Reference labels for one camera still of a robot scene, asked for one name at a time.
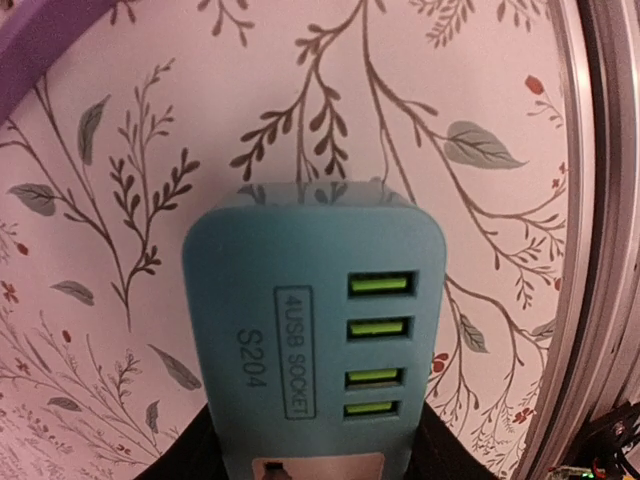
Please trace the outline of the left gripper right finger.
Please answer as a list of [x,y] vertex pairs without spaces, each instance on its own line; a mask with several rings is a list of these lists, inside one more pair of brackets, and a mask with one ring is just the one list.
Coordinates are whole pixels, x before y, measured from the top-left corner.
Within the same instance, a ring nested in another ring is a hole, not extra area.
[[407,480],[495,480],[431,407],[424,407],[412,444]]

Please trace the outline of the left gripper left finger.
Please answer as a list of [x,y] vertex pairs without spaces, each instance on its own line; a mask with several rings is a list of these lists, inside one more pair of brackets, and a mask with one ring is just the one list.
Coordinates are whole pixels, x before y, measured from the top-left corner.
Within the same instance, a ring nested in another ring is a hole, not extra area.
[[205,405],[183,433],[135,480],[227,480],[222,452]]

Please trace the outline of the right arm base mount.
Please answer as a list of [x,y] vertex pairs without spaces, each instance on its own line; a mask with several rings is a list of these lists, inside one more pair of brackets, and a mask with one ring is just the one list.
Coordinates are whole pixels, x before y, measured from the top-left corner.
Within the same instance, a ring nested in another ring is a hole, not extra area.
[[625,402],[601,418],[584,424],[560,465],[546,479],[638,479],[639,404]]

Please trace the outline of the purple power strip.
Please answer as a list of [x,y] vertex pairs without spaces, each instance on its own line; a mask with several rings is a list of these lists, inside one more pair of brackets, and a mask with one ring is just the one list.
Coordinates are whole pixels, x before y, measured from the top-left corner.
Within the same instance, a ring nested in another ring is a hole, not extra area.
[[22,1],[1,26],[1,120],[48,68],[114,5],[112,1]]

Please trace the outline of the teal power strip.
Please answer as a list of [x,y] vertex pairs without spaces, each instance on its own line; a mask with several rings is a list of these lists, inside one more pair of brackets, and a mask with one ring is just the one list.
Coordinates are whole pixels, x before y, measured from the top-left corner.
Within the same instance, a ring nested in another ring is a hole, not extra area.
[[446,241],[378,182],[246,185],[182,265],[231,479],[400,479],[423,409]]

